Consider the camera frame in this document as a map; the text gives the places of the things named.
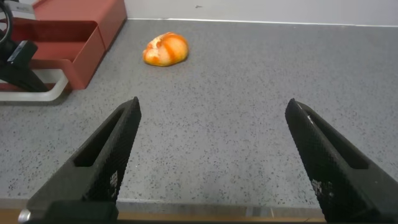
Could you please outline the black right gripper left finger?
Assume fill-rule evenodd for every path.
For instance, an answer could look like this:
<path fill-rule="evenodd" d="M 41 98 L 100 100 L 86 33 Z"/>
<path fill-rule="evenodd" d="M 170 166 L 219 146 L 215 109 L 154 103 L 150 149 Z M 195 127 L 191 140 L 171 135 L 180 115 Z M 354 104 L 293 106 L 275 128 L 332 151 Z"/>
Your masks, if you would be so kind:
<path fill-rule="evenodd" d="M 111 223 L 134 144 L 138 98 L 119 105 L 28 200 L 20 223 Z"/>

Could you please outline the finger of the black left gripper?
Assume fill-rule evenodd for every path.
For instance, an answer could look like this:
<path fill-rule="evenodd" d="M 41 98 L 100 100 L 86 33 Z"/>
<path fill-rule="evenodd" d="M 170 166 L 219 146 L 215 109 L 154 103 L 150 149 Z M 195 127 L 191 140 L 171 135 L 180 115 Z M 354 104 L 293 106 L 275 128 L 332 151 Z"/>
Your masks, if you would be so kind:
<path fill-rule="evenodd" d="M 1 66 L 1 80 L 29 92 L 47 92 L 49 89 L 29 68 L 11 64 Z"/>

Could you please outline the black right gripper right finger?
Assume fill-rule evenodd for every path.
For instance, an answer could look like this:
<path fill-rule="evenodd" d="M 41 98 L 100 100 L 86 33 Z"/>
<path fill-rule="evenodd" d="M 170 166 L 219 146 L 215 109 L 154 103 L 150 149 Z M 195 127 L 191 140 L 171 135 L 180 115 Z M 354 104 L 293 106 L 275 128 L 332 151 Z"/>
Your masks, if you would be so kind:
<path fill-rule="evenodd" d="M 291 99 L 285 118 L 326 221 L 397 221 L 395 179 L 309 106 Z"/>

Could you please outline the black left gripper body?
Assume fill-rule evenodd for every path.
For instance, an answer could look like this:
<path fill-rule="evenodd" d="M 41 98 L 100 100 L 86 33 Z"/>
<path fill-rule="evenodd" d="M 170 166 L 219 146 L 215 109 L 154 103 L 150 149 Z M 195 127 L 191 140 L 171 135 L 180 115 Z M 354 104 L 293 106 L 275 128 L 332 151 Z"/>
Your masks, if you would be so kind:
<path fill-rule="evenodd" d="M 29 64 L 37 49 L 38 46 L 30 40 L 8 40 L 1 44 L 1 72 L 10 68 L 31 71 Z"/>

